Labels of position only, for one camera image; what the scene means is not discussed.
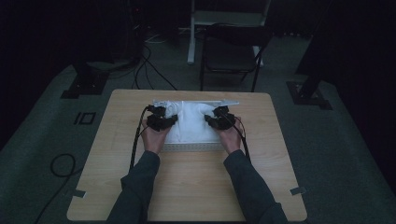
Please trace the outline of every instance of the wooden table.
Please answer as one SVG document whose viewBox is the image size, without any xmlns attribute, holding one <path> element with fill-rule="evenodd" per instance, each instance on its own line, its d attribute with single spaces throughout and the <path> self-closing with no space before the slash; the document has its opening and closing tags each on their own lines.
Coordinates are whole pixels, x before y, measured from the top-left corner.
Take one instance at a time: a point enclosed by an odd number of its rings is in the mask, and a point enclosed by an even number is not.
<svg viewBox="0 0 396 224">
<path fill-rule="evenodd" d="M 264 178 L 290 221 L 306 219 L 288 151 L 276 118 L 271 97 L 266 93 L 218 91 L 115 90 L 108 102 L 92 144 L 77 190 L 67 212 L 70 220 L 106 220 L 121 192 L 120 179 L 127 175 L 134 133 L 144 107 L 152 100 L 236 100 L 230 106 L 246 128 L 253 166 Z M 136 161 L 143 152 L 139 139 Z M 161 152 L 148 210 L 151 221 L 241 221 L 245 220 L 223 161 L 225 151 Z"/>
</svg>

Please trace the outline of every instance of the gray carpet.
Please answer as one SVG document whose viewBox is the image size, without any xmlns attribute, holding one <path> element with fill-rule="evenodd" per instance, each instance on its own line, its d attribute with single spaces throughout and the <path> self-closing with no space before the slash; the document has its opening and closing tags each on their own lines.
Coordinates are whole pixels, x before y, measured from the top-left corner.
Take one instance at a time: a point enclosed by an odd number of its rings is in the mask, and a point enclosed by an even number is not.
<svg viewBox="0 0 396 224">
<path fill-rule="evenodd" d="M 151 41 L 162 42 L 154 38 Z M 291 162 L 308 213 L 306 223 L 396 223 L 396 199 L 378 171 L 359 130 L 339 99 L 334 86 L 319 86 L 333 110 L 318 106 L 295 105 L 286 81 L 304 81 L 294 72 L 309 44 L 299 37 L 273 38 L 263 54 L 256 91 L 272 96 Z M 181 91 L 199 90 L 198 41 L 196 63 L 187 65 L 188 37 L 176 43 L 147 43 L 150 61 Z M 114 66 L 92 63 L 106 69 Z M 144 68 L 138 84 L 150 89 Z M 30 115 L 0 153 L 0 223 L 34 223 L 51 195 L 64 178 L 55 177 L 50 163 L 61 153 L 76 157 L 81 168 L 104 114 L 106 103 L 115 89 L 131 89 L 133 71 L 112 73 L 102 95 L 82 95 L 78 99 L 60 99 L 75 77 L 67 67 L 48 86 Z M 172 90 L 148 66 L 148 79 L 156 90 Z M 205 83 L 206 91 L 249 91 L 252 78 L 238 83 L 238 78 L 214 76 Z M 75 124 L 78 113 L 96 113 L 91 125 Z M 69 172 L 71 161 L 55 164 L 61 174 Z M 66 211 L 70 190 L 79 175 L 71 177 L 55 197 L 39 223 L 69 223 Z"/>
</svg>

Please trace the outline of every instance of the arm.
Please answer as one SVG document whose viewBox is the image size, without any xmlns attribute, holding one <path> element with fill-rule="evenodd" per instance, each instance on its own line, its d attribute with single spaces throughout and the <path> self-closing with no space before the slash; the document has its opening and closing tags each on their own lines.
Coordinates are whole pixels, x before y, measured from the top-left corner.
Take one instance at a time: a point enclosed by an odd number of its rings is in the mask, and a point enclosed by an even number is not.
<svg viewBox="0 0 396 224">
<path fill-rule="evenodd" d="M 235 127 L 239 128 L 239 119 Z M 288 223 L 280 203 L 240 150 L 241 137 L 235 128 L 215 130 L 229 156 L 224 165 L 247 223 Z"/>
<path fill-rule="evenodd" d="M 114 204 L 106 223 L 146 223 L 154 179 L 160 167 L 161 152 L 170 129 L 156 132 L 147 127 L 142 133 L 145 152 L 137 165 L 121 180 L 122 192 Z"/>
</svg>

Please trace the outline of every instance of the hand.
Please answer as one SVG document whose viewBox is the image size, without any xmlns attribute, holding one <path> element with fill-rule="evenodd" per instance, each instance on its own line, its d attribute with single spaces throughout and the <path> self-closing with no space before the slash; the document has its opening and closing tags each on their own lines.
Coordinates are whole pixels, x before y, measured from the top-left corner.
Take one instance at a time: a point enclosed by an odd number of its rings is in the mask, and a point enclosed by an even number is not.
<svg viewBox="0 0 396 224">
<path fill-rule="evenodd" d="M 237 118 L 235 120 L 235 127 L 237 129 L 239 129 L 240 132 L 242 132 L 242 130 L 240 128 L 241 122 L 239 120 L 240 120 L 240 118 Z M 234 151 L 241 148 L 240 147 L 241 146 L 241 136 L 239 135 L 238 131 L 234 127 L 231 127 L 227 130 L 218 130 L 218 129 L 214 129 L 214 130 L 219 135 L 220 142 L 228 154 L 231 154 Z"/>
<path fill-rule="evenodd" d="M 145 145 L 146 151 L 154 152 L 159 154 L 163 149 L 163 144 L 165 143 L 166 135 L 169 133 L 171 128 L 161 130 L 159 132 L 148 127 L 148 121 L 146 119 L 142 122 L 145 131 L 142 132 L 143 144 Z"/>
</svg>

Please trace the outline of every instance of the black controller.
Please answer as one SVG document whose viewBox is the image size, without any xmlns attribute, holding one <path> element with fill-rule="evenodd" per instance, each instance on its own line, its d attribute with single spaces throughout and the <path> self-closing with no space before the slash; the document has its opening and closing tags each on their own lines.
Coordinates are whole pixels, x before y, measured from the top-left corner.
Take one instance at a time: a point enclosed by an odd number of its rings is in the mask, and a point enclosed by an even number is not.
<svg viewBox="0 0 396 224">
<path fill-rule="evenodd" d="M 173 115 L 169 119 L 165 118 L 166 108 L 163 106 L 149 105 L 148 111 L 152 113 L 148 116 L 148 126 L 157 132 L 172 127 L 177 121 L 177 115 Z"/>
<path fill-rule="evenodd" d="M 213 113 L 215 117 L 212 118 L 208 115 L 205 115 L 205 121 L 209 124 L 210 127 L 219 129 L 219 130 L 227 130 L 235 125 L 235 116 L 233 114 L 228 113 L 230 110 L 228 106 L 219 106 Z"/>
</svg>

